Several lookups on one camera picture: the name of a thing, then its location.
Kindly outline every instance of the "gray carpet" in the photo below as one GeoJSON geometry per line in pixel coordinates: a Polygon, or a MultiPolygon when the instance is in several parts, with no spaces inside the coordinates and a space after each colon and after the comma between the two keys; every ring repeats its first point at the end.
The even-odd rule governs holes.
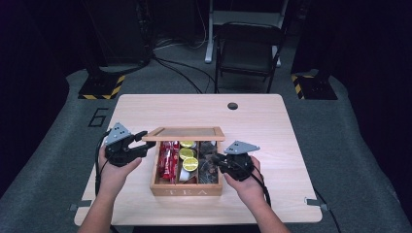
{"type": "MultiPolygon", "coordinates": [[[[328,202],[342,232],[412,232],[394,189],[361,138],[345,87],[331,78],[337,101],[297,98],[290,74],[296,40],[296,37],[288,38],[281,54],[282,67],[276,71],[271,90],[285,100],[313,186],[328,202]]],[[[198,50],[173,46],[156,50],[155,54],[212,75],[214,64],[204,63],[205,50],[205,45],[198,50]]],[[[187,67],[176,67],[202,91],[206,90],[208,78],[204,74],[187,67]]],[[[86,71],[79,71],[67,77],[70,93],[65,106],[42,144],[0,200],[0,232],[75,232],[78,229],[73,220],[75,212],[68,208],[82,198],[93,166],[97,140],[107,129],[119,98],[78,99],[78,91],[86,76],[86,71]],[[88,127],[98,108],[108,109],[99,112],[106,116],[103,125],[88,127]]],[[[249,83],[249,80],[245,78],[243,83],[249,83]]],[[[255,83],[257,85],[249,90],[265,88],[264,83],[255,83]]],[[[229,76],[225,76],[223,84],[230,86],[233,83],[229,76]]],[[[213,83],[205,92],[213,92],[213,83]]],[[[221,93],[229,92],[240,91],[221,89],[221,93]]],[[[120,95],[126,93],[195,93],[195,89],[183,77],[152,61],[142,70],[126,76],[120,95]]],[[[288,227],[292,232],[337,232],[328,212],[324,212],[318,223],[288,224],[288,227]]],[[[238,228],[223,229],[235,232],[238,228]]],[[[133,226],[118,227],[118,231],[124,233],[133,230],[133,226]]],[[[136,227],[135,232],[166,230],[136,227]]],[[[219,227],[174,227],[169,230],[220,232],[219,227]]]]}

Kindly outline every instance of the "stand base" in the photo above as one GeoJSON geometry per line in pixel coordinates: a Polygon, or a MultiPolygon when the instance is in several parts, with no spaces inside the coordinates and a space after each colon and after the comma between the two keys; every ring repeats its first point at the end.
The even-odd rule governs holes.
{"type": "Polygon", "coordinates": [[[114,99],[123,81],[123,75],[102,73],[98,78],[88,76],[79,91],[79,99],[114,99]]]}
{"type": "Polygon", "coordinates": [[[313,76],[296,76],[292,75],[294,88],[299,99],[316,99],[316,100],[337,100],[329,82],[319,88],[318,80],[313,76]]]}

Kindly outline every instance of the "wooden box lid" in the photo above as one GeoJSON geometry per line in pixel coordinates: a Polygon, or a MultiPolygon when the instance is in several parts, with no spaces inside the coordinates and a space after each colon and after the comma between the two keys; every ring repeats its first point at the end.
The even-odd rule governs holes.
{"type": "Polygon", "coordinates": [[[158,127],[142,137],[142,141],[224,141],[219,126],[173,126],[158,127]]]}

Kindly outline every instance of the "wrist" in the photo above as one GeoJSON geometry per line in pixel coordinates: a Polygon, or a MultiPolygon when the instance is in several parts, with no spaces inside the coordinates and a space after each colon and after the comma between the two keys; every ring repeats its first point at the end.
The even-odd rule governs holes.
{"type": "Polygon", "coordinates": [[[245,202],[246,207],[252,212],[258,212],[262,209],[270,208],[264,199],[255,199],[249,202],[245,202]]]}
{"type": "Polygon", "coordinates": [[[104,203],[115,203],[116,195],[109,194],[107,192],[99,192],[96,196],[95,201],[104,202],[104,203]]]}

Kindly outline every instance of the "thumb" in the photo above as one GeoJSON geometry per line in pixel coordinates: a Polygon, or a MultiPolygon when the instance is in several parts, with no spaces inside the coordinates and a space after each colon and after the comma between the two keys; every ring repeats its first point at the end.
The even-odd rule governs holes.
{"type": "Polygon", "coordinates": [[[227,183],[231,186],[234,182],[236,182],[235,179],[233,179],[228,173],[223,173],[224,178],[226,179],[227,183]]]}

